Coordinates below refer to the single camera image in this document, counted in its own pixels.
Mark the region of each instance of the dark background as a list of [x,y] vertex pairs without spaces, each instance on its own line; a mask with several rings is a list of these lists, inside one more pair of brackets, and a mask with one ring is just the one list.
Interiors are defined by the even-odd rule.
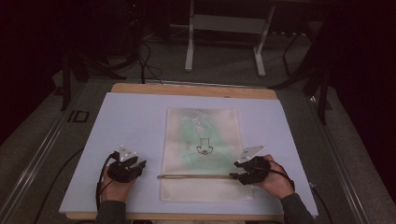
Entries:
[[[1,1],[0,144],[54,91],[51,76],[61,69],[64,43],[88,40],[92,44],[86,46],[87,51],[102,50],[103,43],[92,40],[98,29],[87,2]],[[188,23],[189,2],[146,1],[147,23],[166,36],[169,23]],[[392,110],[396,108],[395,8],[395,1],[359,2],[344,15],[345,19],[333,30],[337,34],[334,41],[343,41],[343,47],[331,76],[331,85],[336,88],[393,201],[396,199],[393,177],[396,118]],[[246,15],[248,6],[244,10],[226,9],[225,13],[229,10]],[[290,15],[276,15],[274,27],[281,30],[279,24],[289,19]],[[92,35],[81,35],[74,28]]]

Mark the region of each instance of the sleeve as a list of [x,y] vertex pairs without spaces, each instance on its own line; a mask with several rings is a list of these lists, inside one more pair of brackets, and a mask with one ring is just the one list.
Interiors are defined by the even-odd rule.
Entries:
[[282,200],[280,200],[283,206],[283,212],[285,219],[289,224],[313,224],[314,219],[312,215],[306,210],[304,203],[301,201],[300,196],[297,193],[293,193]]
[[117,201],[104,201],[100,203],[98,215],[95,223],[97,224],[124,224],[126,204]]

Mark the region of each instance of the wire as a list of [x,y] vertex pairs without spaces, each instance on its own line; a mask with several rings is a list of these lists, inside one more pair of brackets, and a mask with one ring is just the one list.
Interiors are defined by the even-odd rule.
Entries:
[[283,174],[283,173],[281,173],[281,172],[279,172],[279,171],[276,171],[276,170],[272,170],[272,169],[270,169],[269,171],[272,172],[272,173],[275,173],[275,174],[282,175],[282,176],[285,177],[287,180],[289,180],[289,182],[290,182],[290,184],[291,184],[291,187],[292,187],[293,190],[295,191],[295,190],[296,190],[296,187],[295,187],[295,185],[294,185],[294,181],[293,181],[292,179],[290,179],[290,177],[288,176],[288,173],[286,172],[285,168],[283,168],[283,166],[281,166],[281,165],[280,165],[279,163],[277,163],[276,161],[269,161],[269,162],[273,162],[273,163],[275,163],[276,165],[280,166],[280,168],[282,168],[282,170],[283,170],[283,172],[284,172],[285,174]]
[[320,197],[320,195],[318,194],[317,190],[315,189],[315,184],[313,184],[312,182],[309,182],[309,186],[311,187],[311,189],[315,192],[315,194],[318,196],[321,204],[324,207],[324,210],[326,211],[327,217],[329,218],[329,221],[331,224],[333,224],[332,222],[332,215],[330,214],[329,208],[327,207],[326,203],[323,201],[323,199]]
[[103,67],[106,67],[110,70],[118,70],[121,68],[124,68],[128,65],[132,65],[134,63],[134,61],[136,60],[135,55],[133,55],[132,53],[128,56],[126,56],[126,60],[122,63],[117,63],[117,64],[105,64],[105,63],[101,63],[99,62]]
[[150,57],[150,55],[151,55],[151,49],[150,49],[149,45],[145,44],[144,42],[141,42],[141,44],[142,44],[143,46],[145,46],[146,49],[148,50],[148,56],[147,56],[146,60],[144,60],[143,57],[142,57],[140,54],[139,54],[139,56],[137,57],[137,59],[138,59],[139,62],[140,62],[140,66],[142,67],[142,73],[141,73],[142,84],[145,84],[145,79],[146,79],[146,78],[145,78],[145,69],[146,69],[146,67],[147,67],[147,69],[150,71],[150,73],[151,73],[157,80],[159,80],[160,83],[163,85],[163,82],[158,78],[157,75],[154,74],[154,72],[153,72],[151,69],[160,70],[160,71],[161,71],[161,74],[163,73],[163,70],[161,70],[160,68],[157,68],[157,67],[153,67],[153,66],[148,65],[149,57]]
[[101,195],[103,193],[103,191],[105,190],[105,188],[107,188],[107,186],[109,186],[111,183],[113,183],[114,179],[111,179],[110,182],[108,182],[99,192],[99,195]]
[[49,190],[47,191],[46,196],[43,199],[43,202],[40,205],[40,208],[38,209],[38,213],[35,216],[35,221],[33,222],[34,224],[37,223],[37,221],[40,219],[41,213],[43,211],[44,205],[48,199],[48,197],[50,196],[50,192],[53,188],[53,186],[55,185],[56,180],[58,179],[59,175],[61,174],[61,172],[64,170],[64,167],[71,161],[73,160],[80,152],[82,152],[82,150],[84,150],[84,148],[80,149],[79,151],[77,151],[75,154],[73,154],[73,156],[71,156],[65,163],[64,165],[62,165],[61,169],[58,171],[58,174],[56,174],[55,178],[52,180],[52,183],[49,186]]
[[105,173],[105,169],[106,169],[107,163],[108,163],[108,161],[112,158],[113,154],[114,154],[114,153],[110,154],[110,155],[107,157],[105,163],[103,164],[102,171],[101,171],[101,173],[100,173],[100,175],[99,175],[99,181],[98,181],[98,183],[96,184],[95,200],[96,200],[96,209],[97,209],[98,211],[99,211],[99,207],[100,207],[100,193],[101,193],[100,188],[101,188],[101,186],[102,186],[103,174]]
[[125,67],[124,69],[117,71],[117,74],[120,75],[120,74],[122,74],[122,73],[124,73],[124,72],[130,70],[130,69],[133,68],[135,65],[136,65],[136,63],[133,63],[133,64],[129,65],[128,67]]
[[153,72],[151,69],[158,69],[158,70],[160,70],[160,72],[161,72],[160,75],[163,73],[163,70],[161,70],[161,69],[158,68],[158,67],[150,66],[150,65],[148,65],[148,64],[146,64],[145,66],[146,66],[147,69],[150,71],[150,73],[153,75],[153,77],[156,78],[158,81],[160,81],[160,83],[163,85],[163,82],[158,78],[157,75],[154,74],[154,72]]

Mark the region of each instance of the table leg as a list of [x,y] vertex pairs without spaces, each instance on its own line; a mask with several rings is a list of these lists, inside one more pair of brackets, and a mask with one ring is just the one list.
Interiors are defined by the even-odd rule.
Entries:
[[267,20],[262,27],[262,38],[260,39],[260,43],[258,46],[253,48],[254,58],[256,59],[256,66],[259,77],[265,77],[264,65],[262,63],[262,46],[264,45],[265,37],[267,37],[268,35],[268,30],[270,28],[271,19],[274,15],[274,12],[275,12],[275,7],[271,7],[268,13]]
[[187,47],[186,72],[192,70],[192,60],[194,56],[194,0],[190,0],[190,25],[189,25],[189,45]]

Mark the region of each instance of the gray carpet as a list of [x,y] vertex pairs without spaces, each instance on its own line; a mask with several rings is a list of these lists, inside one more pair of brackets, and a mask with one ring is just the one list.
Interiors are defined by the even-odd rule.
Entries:
[[[158,79],[160,79],[162,83],[188,82],[255,88],[265,88],[288,78],[281,61],[281,54],[290,38],[283,35],[268,37],[262,54],[267,76],[257,77],[251,48],[252,42],[250,42],[255,38],[254,36],[243,36],[243,41],[240,39],[238,41],[210,41],[213,34],[202,33],[201,35],[205,38],[197,38],[193,70],[189,73],[184,72],[187,50],[185,33],[175,35],[170,42],[161,41],[155,35],[145,38],[150,39],[145,42],[150,48],[150,55],[149,50],[142,46],[141,56],[146,59],[149,55],[149,70],[153,73],[151,74],[147,69],[146,77],[155,83],[159,83]],[[291,69],[298,65],[308,47],[309,41],[306,38],[302,36],[297,39],[295,46],[288,54]],[[140,66],[135,64],[127,69],[121,69],[118,73],[128,77],[126,82],[138,82]],[[106,92],[111,90],[112,84],[116,82],[108,77],[103,77],[94,70],[91,70],[91,74],[92,78],[89,83],[83,86],[83,92],[77,94],[76,101],[69,108],[70,110],[89,111],[88,121],[86,123],[64,121],[59,133],[56,134],[56,139],[43,166],[27,190],[10,223],[33,223],[43,197],[50,188],[51,181],[63,163],[84,147],[103,98]],[[331,90],[329,94],[332,110],[326,112],[328,126],[323,127],[315,115],[315,110],[312,107],[314,105],[301,92],[303,85],[304,81],[301,81],[287,90],[277,91],[277,94],[287,114],[307,177],[317,185],[316,189],[319,195],[332,214],[333,223],[367,222],[357,220],[354,216],[354,211],[346,196],[342,177],[335,168],[336,162],[332,159],[334,154],[332,146],[337,148],[337,153],[342,158],[346,173],[361,200],[369,223],[394,223],[396,220],[394,203],[389,200],[359,136],[336,97],[336,92]],[[23,168],[40,147],[40,143],[45,140],[51,124],[61,116],[68,118],[70,110],[61,113],[59,111],[61,105],[62,100],[59,96],[49,96],[1,146],[0,176],[2,180],[5,180],[0,182],[1,202],[5,201]],[[330,133],[333,145],[329,145],[329,136],[326,133]],[[77,166],[78,158],[79,154],[61,172],[50,191],[38,223],[76,223],[76,221],[59,214],[58,210]],[[315,196],[315,199],[319,210],[316,222],[318,224],[330,223],[323,204],[318,197]]]

